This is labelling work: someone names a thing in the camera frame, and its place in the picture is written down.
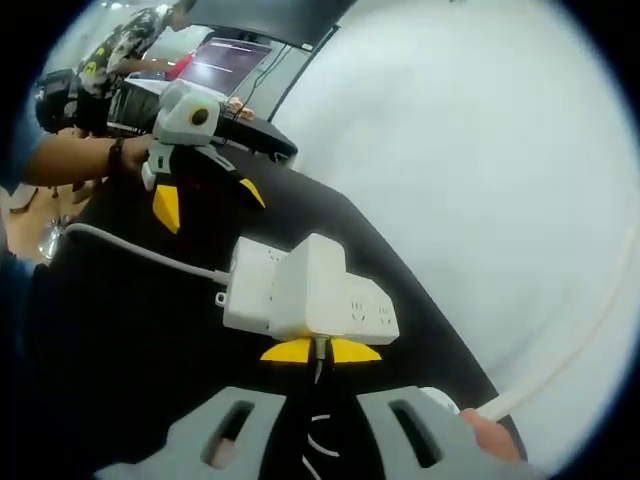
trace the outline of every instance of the monitor screen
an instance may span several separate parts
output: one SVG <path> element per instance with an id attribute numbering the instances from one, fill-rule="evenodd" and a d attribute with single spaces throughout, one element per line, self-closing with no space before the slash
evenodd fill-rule
<path id="1" fill-rule="evenodd" d="M 196 25 L 227 27 L 314 47 L 356 0 L 200 0 L 190 13 Z"/>
<path id="2" fill-rule="evenodd" d="M 198 49 L 179 78 L 231 96 L 270 52 L 265 45 L 212 38 Z"/>

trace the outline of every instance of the camouflage shirt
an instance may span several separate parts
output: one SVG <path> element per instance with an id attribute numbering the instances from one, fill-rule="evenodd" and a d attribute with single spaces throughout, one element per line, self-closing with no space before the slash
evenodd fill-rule
<path id="1" fill-rule="evenodd" d="M 96 98 L 111 98 L 120 88 L 123 75 L 113 70 L 124 59 L 140 60 L 167 26 L 167 10 L 145 8 L 126 24 L 118 25 L 80 65 L 82 88 Z"/>

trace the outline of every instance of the desk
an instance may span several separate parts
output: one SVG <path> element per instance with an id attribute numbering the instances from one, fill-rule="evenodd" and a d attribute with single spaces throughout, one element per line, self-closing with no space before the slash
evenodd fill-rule
<path id="1" fill-rule="evenodd" d="M 114 100 L 111 124 L 150 130 L 158 112 L 158 96 L 169 83 L 163 80 L 127 79 Z M 192 85 L 220 102 L 226 101 L 218 92 Z M 296 145 L 280 130 L 258 117 L 252 120 L 237 118 L 233 121 L 232 113 L 222 112 L 215 135 L 243 145 L 249 150 L 265 153 L 276 161 L 286 161 L 298 153 Z"/>
<path id="2" fill-rule="evenodd" d="M 496 396 L 442 312 L 351 202 L 245 151 L 227 146 L 220 153 L 256 184 L 266 210 L 241 212 L 220 194 L 215 203 L 188 206 L 201 219 L 197 235 L 181 229 L 174 237 L 153 216 L 149 193 L 110 179 L 79 221 L 180 261 L 227 271 L 239 235 L 287 251 L 311 232 L 335 239 L 345 247 L 347 270 L 375 280 L 395 305 L 400 337 L 375 347 L 392 374 L 380 389 L 433 386 L 461 408 Z M 276 343 L 223 327 L 214 306 L 220 290 L 91 236 L 65 239 L 34 288 L 25 338 L 57 405 L 66 409 L 62 417 L 75 418 L 65 420 L 65 428 L 80 425 L 73 436 L 82 439 L 78 448 L 88 449 L 82 455 L 93 455 L 92 465 L 151 454 L 174 421 L 254 369 Z M 504 425 L 523 450 L 512 421 Z"/>

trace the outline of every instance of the white power strip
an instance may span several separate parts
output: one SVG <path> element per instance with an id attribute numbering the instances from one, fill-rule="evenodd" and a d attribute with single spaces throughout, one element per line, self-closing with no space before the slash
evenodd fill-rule
<path id="1" fill-rule="evenodd" d="M 389 296 L 347 273 L 342 246 L 321 235 L 288 254 L 241 237 L 229 274 L 227 293 L 216 298 L 226 327 L 280 340 L 329 336 L 369 345 L 399 336 Z"/>

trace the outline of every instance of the person in camouflage shirt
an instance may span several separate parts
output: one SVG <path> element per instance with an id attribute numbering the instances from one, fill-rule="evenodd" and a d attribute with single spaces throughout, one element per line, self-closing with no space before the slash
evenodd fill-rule
<path id="1" fill-rule="evenodd" d="M 180 31 L 189 26 L 187 14 L 197 0 L 179 0 L 173 7 L 140 10 L 119 25 L 78 66 L 80 86 L 76 110 L 79 136 L 105 136 L 111 99 L 125 76 L 143 70 L 166 71 L 166 60 L 142 60 L 166 27 Z"/>

